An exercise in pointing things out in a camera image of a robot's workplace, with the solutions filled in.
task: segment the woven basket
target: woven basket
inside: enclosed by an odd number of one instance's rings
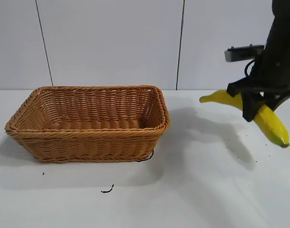
[[[132,162],[146,159],[169,125],[155,86],[47,86],[5,130],[42,162]]]

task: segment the yellow banana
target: yellow banana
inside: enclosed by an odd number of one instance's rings
[[[241,95],[238,94],[235,97],[231,97],[226,90],[219,90],[209,96],[203,96],[200,98],[200,102],[217,102],[231,105],[242,110]],[[258,110],[254,122],[272,143],[283,148],[290,145],[289,133],[286,127],[267,105],[264,104]]]

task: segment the white table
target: white table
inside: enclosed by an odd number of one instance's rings
[[[0,228],[290,228],[290,147],[198,102],[212,91],[164,91],[172,126],[152,159],[112,164],[41,164],[8,137],[30,92],[0,91]],[[276,113],[290,133],[290,100]]]

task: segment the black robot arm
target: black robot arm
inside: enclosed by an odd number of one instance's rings
[[[246,77],[227,88],[231,96],[241,93],[248,122],[263,104],[275,111],[290,98],[290,0],[273,0],[272,11],[275,18],[265,46],[232,47],[225,52],[229,62],[254,59],[246,66]]]

